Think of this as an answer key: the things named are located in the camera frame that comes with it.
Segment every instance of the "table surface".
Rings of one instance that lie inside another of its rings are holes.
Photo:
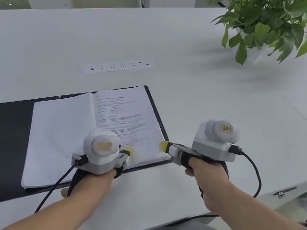
[[[0,14],[0,102],[148,85],[172,141],[192,143],[198,125],[228,119],[262,176],[261,194],[306,181],[307,123],[282,96],[305,79],[306,57],[279,65],[263,56],[240,66],[221,47],[224,9],[14,10]],[[154,69],[81,75],[80,65],[149,60]],[[247,160],[228,164],[230,179],[252,194]],[[174,164],[131,172],[84,229],[143,230],[207,213],[193,178]],[[0,203],[0,227],[30,215],[45,194]],[[47,204],[60,199],[59,190]]]

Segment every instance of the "power strip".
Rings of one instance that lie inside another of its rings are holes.
[[[123,71],[133,69],[150,69],[153,65],[147,61],[126,61],[118,63],[87,64],[81,66],[81,74]]]

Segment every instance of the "finger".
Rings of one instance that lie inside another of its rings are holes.
[[[196,157],[191,157],[189,159],[189,166],[193,169],[200,168],[200,167],[206,167],[207,164],[208,164],[207,162],[201,159],[198,159]]]
[[[194,171],[192,169],[186,169],[186,175],[194,176]]]
[[[68,188],[63,188],[61,189],[61,195],[62,197],[66,198],[68,193]]]
[[[115,169],[112,169],[111,171],[109,171],[107,173],[108,176],[110,176],[111,178],[114,178],[116,176],[117,172]]]

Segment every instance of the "black folder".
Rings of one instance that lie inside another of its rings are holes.
[[[148,86],[144,86],[144,88],[152,104],[163,137],[169,141],[149,88]],[[81,94],[83,93],[64,95],[60,98],[69,98]],[[58,96],[0,103],[0,202],[49,190],[50,187],[24,189],[21,186],[21,178],[27,153],[34,103],[57,99],[59,99]],[[171,160],[167,160],[128,169],[125,173],[170,162]],[[61,184],[59,188],[67,185],[68,183]]]

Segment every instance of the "open notebook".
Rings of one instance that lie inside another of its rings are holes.
[[[146,90],[105,90],[35,103],[22,186],[54,184],[70,168],[71,154],[96,127],[114,131],[122,145],[132,147],[128,169],[170,159],[159,150],[165,138]]]

